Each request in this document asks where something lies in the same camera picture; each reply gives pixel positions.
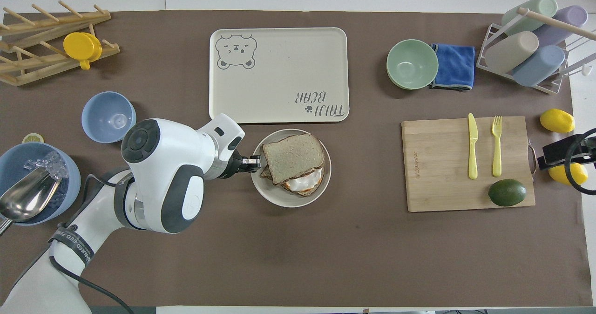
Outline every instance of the wooden cutting board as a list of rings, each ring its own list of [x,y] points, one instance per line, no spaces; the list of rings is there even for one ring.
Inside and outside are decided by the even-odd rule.
[[[498,180],[513,178],[526,186],[526,199],[515,206],[535,205],[534,184],[528,164],[528,134],[523,116],[503,118],[502,175],[492,176],[494,136],[492,117],[476,118],[478,178],[468,178],[468,119],[402,122],[408,210],[434,212],[500,208],[488,190]]]

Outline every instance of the brown tablecloth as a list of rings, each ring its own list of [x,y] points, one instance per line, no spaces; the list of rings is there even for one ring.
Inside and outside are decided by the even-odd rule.
[[[527,118],[539,149],[563,137],[541,128],[549,108],[571,111],[568,82],[546,95],[483,70],[469,93],[405,91],[385,70],[400,40],[473,45],[494,14],[283,11],[113,13],[98,38],[122,52],[12,87],[0,84],[0,152],[26,133],[71,155],[84,177],[124,165],[119,144],[92,142],[81,110],[96,93],[125,95],[139,119],[166,118],[195,129],[207,123],[209,36],[217,29],[337,26],[348,42],[350,114],[340,123],[245,125],[238,150],[289,127],[318,136],[332,179],[315,203],[284,209],[267,202],[250,176],[206,184],[198,219],[178,235],[121,229],[83,276],[130,305],[255,306],[584,306],[591,305],[581,196],[536,175],[536,206],[411,213],[406,207],[400,123],[415,119]],[[51,236],[61,217],[13,226],[0,238],[0,301]],[[112,301],[81,287],[91,305]]]

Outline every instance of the cup handle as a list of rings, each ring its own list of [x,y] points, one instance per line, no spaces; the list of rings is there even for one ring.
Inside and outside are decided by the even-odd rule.
[[[79,63],[81,64],[81,69],[83,70],[88,70],[89,68],[91,68],[88,60],[79,61]]]

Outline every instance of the dish rack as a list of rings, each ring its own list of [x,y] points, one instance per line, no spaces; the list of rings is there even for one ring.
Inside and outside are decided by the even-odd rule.
[[[577,39],[574,42],[571,42],[570,44],[563,47],[563,52],[565,53],[565,59],[562,62],[561,66],[558,68],[558,71],[554,72],[553,74],[548,76],[545,80],[538,83],[537,85],[535,85],[532,88],[538,89],[539,91],[543,91],[547,94],[558,94],[559,90],[561,88],[561,83],[564,78],[568,78],[569,76],[571,76],[575,73],[579,73],[579,72],[582,72],[584,75],[587,75],[590,73],[591,67],[589,68],[587,66],[587,64],[590,61],[596,60],[596,52],[592,53],[591,55],[588,55],[587,57],[585,57],[585,58],[581,59],[580,61],[575,62],[571,65],[568,64],[568,56],[569,56],[569,52],[572,51],[573,49],[580,47],[581,45],[589,42],[590,40],[596,41],[596,34],[594,34],[596,29],[594,29],[592,32],[588,32],[588,31],[583,30],[577,26],[573,26],[568,23],[564,23],[563,21],[552,19],[552,18],[544,16],[542,14],[535,13],[531,10],[526,9],[526,8],[518,8],[517,14],[518,15],[516,15],[511,21],[509,21],[509,23],[507,23],[505,25],[501,26],[501,25],[492,23],[488,27],[488,30],[486,30],[484,41],[482,42],[480,53],[478,55],[478,61],[476,62],[476,67],[483,69],[483,70],[487,70],[488,72],[503,76],[504,78],[513,80],[511,71],[506,72],[506,73],[499,73],[499,72],[495,72],[493,69],[486,66],[485,51],[487,48],[489,48],[492,45],[498,43],[499,41],[505,39],[507,37],[505,34],[505,31],[507,29],[509,29],[511,26],[517,24],[524,17],[530,17],[532,19],[542,21],[542,23],[545,23],[545,24],[548,24],[551,26],[556,26],[556,27],[562,28],[564,30],[567,30],[569,32],[572,32],[573,34],[578,34],[579,36],[581,36],[579,39]]]
[[[21,23],[6,25],[0,21],[0,53],[3,53],[0,55],[0,82],[21,86],[79,67],[80,63],[77,60],[72,59],[62,49],[47,42],[86,27],[89,28],[89,33],[95,36],[93,25],[111,19],[110,11],[104,10],[97,5],[93,5],[97,11],[79,13],[61,0],[58,1],[58,4],[70,11],[71,15],[55,17],[39,6],[32,4],[31,6],[46,18],[30,20],[8,8],[2,9],[15,19],[20,20]],[[102,54],[98,59],[120,52],[118,44],[112,44],[107,40],[102,40],[102,42],[104,43],[102,45]],[[30,47],[42,49],[38,45],[52,51],[53,54],[36,55],[29,49]]]

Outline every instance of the wooden rod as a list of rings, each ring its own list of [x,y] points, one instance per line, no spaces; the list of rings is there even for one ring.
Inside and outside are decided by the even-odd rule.
[[[59,55],[63,55],[64,57],[68,57],[68,55],[62,51],[60,51],[59,49],[53,47],[52,45],[48,44],[47,42],[44,41],[40,41],[39,44],[42,44],[43,46],[51,49],[52,51],[58,53]]]
[[[102,8],[98,7],[98,6],[97,6],[97,4],[94,4],[94,5],[93,5],[93,7],[94,7],[94,8],[95,8],[97,11],[100,11],[100,13],[102,13],[102,14],[106,14],[106,13],[107,13],[107,11],[106,11],[106,10],[103,10]]]
[[[6,63],[9,63],[9,64],[11,64],[11,65],[13,65],[15,67],[19,67],[19,64],[15,63],[14,61],[10,60],[9,58],[2,57],[1,55],[0,55],[0,61],[4,61]]]
[[[49,19],[53,19],[54,21],[60,21],[60,19],[57,19],[56,17],[54,17],[53,15],[49,14],[49,12],[43,10],[42,8],[36,6],[35,4],[31,5],[35,10],[39,11],[40,13],[44,14],[45,17],[49,18]]]
[[[102,42],[103,42],[104,44],[108,45],[109,47],[111,47],[111,48],[114,48],[114,45],[113,45],[111,42],[109,42],[109,41],[107,41],[107,40],[102,40]]]
[[[38,61],[44,61],[42,57],[39,57],[37,55],[34,55],[33,53],[31,53],[29,51],[25,51],[24,49],[21,49],[18,46],[13,46],[13,49],[15,51],[17,51],[17,56],[20,55],[19,53],[23,53],[24,55],[27,55],[27,57],[31,57],[31,58],[36,59]]]
[[[60,6],[63,6],[66,8],[66,10],[70,11],[73,14],[76,14],[77,17],[79,18],[83,18],[83,15],[81,15],[80,13],[76,12],[75,10],[73,10],[71,7],[69,7],[66,3],[62,2],[61,0],[58,1],[58,3],[60,4]]]
[[[21,55],[21,52],[17,52],[17,59],[19,59],[19,61],[23,61],[23,56]],[[21,70],[21,75],[25,75],[24,69]]]
[[[14,17],[21,19],[21,21],[24,21],[25,23],[28,23],[31,26],[35,26],[35,23],[33,23],[32,21],[26,19],[25,17],[23,17],[22,15],[17,14],[16,12],[14,12],[13,10],[10,10],[9,8],[2,8],[2,10],[6,11],[7,13],[13,15]]]
[[[596,40],[596,34],[593,34],[590,31],[580,29],[579,27],[565,23],[564,21],[552,19],[551,17],[547,17],[543,14],[535,13],[534,11],[529,10],[527,8],[517,8],[517,13],[520,15],[530,17],[531,19],[542,21],[542,23],[552,25],[563,30],[567,30],[569,32],[572,32],[573,34],[578,34],[579,36],[590,38],[591,40]]]

